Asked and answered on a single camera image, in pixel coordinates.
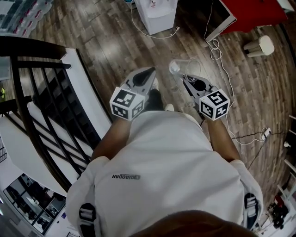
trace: power strip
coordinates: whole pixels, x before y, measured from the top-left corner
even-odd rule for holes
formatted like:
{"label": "power strip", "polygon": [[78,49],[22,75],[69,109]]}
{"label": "power strip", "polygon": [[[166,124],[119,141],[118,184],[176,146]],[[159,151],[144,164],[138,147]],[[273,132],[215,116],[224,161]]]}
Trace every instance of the power strip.
{"label": "power strip", "polygon": [[265,139],[267,139],[267,137],[271,134],[271,129],[267,128],[265,130],[265,132],[260,136],[260,140],[261,141],[265,141]]}

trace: shoe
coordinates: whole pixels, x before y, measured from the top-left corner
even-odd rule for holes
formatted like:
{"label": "shoe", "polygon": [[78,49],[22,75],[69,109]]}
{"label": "shoe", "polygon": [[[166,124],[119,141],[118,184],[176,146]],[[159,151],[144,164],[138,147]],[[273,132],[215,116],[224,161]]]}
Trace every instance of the shoe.
{"label": "shoe", "polygon": [[165,107],[165,111],[172,111],[174,112],[174,106],[172,104],[167,104]]}
{"label": "shoe", "polygon": [[159,91],[159,84],[158,84],[157,78],[154,79],[154,82],[153,82],[150,90],[154,90],[154,89]]}

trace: white cable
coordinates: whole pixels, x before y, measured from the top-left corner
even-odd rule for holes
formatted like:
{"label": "white cable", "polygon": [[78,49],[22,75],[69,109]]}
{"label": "white cable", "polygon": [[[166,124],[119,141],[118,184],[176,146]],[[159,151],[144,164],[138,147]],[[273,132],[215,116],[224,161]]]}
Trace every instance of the white cable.
{"label": "white cable", "polygon": [[[228,113],[229,113],[229,110],[230,110],[231,106],[234,104],[234,100],[235,100],[235,99],[234,99],[234,90],[233,90],[233,87],[232,87],[232,85],[231,85],[230,76],[229,76],[228,72],[226,71],[226,69],[224,68],[224,65],[223,65],[223,61],[222,61],[223,53],[222,53],[222,51],[219,49],[219,41],[216,40],[216,39],[213,39],[213,40],[212,40],[212,44],[214,45],[214,47],[212,47],[212,46],[210,45],[210,43],[205,39],[205,35],[206,35],[207,31],[208,31],[208,24],[209,24],[209,22],[210,22],[210,18],[211,18],[211,15],[212,15],[213,4],[214,4],[214,0],[212,0],[211,12],[210,12],[210,16],[209,16],[209,19],[208,19],[208,22],[207,22],[207,26],[206,26],[206,30],[205,30],[205,33],[204,33],[203,38],[204,38],[204,40],[206,41],[206,43],[208,44],[208,46],[211,48],[211,52],[210,52],[210,54],[211,54],[211,59],[214,60],[214,61],[218,61],[218,60],[220,59],[220,61],[221,61],[221,66],[222,66],[224,72],[227,74],[227,77],[228,77],[228,80],[229,80],[229,84],[230,84],[230,87],[231,87],[233,101],[232,101],[232,103],[231,103],[231,105],[230,105],[230,107],[229,107],[229,109],[228,109],[228,111],[227,111],[227,114],[226,114],[227,129],[228,129],[228,131],[234,136],[234,139],[235,139],[239,144],[241,144],[241,145],[249,145],[249,144],[253,143],[254,141],[258,141],[258,142],[261,142],[261,143],[262,143],[262,142],[264,142],[264,141],[262,141],[262,140],[258,140],[258,139],[254,139],[254,140],[251,141],[250,143],[240,143],[240,142],[235,138],[234,133],[229,129],[229,124],[228,124],[228,118],[227,118],[227,116],[228,116]],[[217,59],[214,58],[214,54],[213,54],[214,51],[216,51],[216,50],[219,52],[219,57],[218,57]]]}
{"label": "white cable", "polygon": [[180,27],[177,26],[177,29],[176,29],[175,33],[171,34],[171,35],[168,36],[168,37],[164,37],[164,38],[158,38],[158,37],[154,37],[154,36],[151,36],[151,35],[147,35],[147,34],[145,34],[143,31],[141,31],[141,30],[138,28],[138,26],[136,26],[136,24],[135,24],[135,22],[134,22],[134,19],[133,19],[133,9],[132,9],[132,1],[130,2],[130,12],[131,12],[131,20],[132,20],[132,22],[134,23],[134,26],[138,29],[139,32],[141,32],[143,35],[146,35],[146,36],[148,36],[148,37],[151,37],[151,38],[154,38],[154,39],[167,39],[167,38],[173,37],[173,36],[177,33],[177,31],[180,29]]}

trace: white cabinet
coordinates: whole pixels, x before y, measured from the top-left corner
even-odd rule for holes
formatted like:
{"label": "white cabinet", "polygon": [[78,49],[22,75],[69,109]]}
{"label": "white cabinet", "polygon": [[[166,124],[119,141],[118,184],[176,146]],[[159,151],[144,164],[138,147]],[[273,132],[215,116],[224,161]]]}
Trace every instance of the white cabinet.
{"label": "white cabinet", "polygon": [[173,28],[178,0],[135,0],[150,35]]}

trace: window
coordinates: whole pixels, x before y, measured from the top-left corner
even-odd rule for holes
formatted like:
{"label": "window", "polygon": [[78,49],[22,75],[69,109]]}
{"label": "window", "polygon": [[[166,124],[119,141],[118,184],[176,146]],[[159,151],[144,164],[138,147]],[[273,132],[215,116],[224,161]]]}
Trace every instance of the window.
{"label": "window", "polygon": [[44,234],[65,206],[65,197],[22,174],[4,190],[16,210]]}

